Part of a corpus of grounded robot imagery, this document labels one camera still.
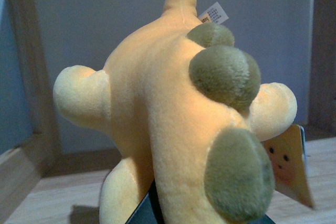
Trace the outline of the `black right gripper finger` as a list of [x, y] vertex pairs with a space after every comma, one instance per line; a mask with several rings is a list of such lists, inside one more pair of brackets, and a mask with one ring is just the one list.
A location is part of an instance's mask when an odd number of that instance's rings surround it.
[[155, 181], [152, 182], [147, 194], [141, 200], [126, 224], [159, 224], [160, 203]]

